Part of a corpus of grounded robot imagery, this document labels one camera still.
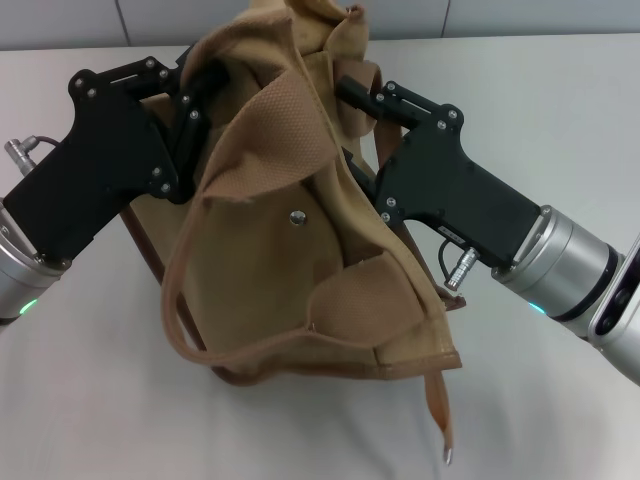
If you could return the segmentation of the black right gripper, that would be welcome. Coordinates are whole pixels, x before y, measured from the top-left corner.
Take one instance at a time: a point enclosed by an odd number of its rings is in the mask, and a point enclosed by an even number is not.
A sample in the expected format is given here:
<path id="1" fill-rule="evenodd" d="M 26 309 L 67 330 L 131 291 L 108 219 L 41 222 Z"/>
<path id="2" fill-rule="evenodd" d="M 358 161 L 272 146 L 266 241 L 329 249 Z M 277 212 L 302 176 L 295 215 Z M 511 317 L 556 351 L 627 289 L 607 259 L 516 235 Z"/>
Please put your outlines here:
<path id="1" fill-rule="evenodd" d="M 378 93 L 344 75 L 338 99 L 375 120 L 405 128 L 377 176 L 365 172 L 343 148 L 348 170 L 387 224 L 424 223 L 474 248 L 490 268 L 508 269 L 540 214 L 535 202 L 472 161 L 461 145 L 464 115 L 394 82 Z"/>

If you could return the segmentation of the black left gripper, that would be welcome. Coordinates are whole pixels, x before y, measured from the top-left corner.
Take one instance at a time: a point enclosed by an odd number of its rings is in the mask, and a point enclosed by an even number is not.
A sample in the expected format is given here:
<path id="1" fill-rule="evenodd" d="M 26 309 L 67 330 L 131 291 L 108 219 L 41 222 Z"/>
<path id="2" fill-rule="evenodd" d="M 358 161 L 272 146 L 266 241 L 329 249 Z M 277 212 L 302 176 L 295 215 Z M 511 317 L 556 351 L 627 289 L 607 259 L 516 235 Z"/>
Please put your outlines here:
<path id="1" fill-rule="evenodd" d="M 229 82 L 225 65 L 214 59 L 182 86 L 193 48 L 176 59 L 173 70 L 147 57 L 102 73 L 83 69 L 70 79 L 74 121 L 69 133 L 4 199 L 39 256 L 75 259 L 140 195 L 174 204 L 193 196 L 211 127 L 206 103 Z M 176 110 L 168 143 L 142 102 L 171 90 Z"/>

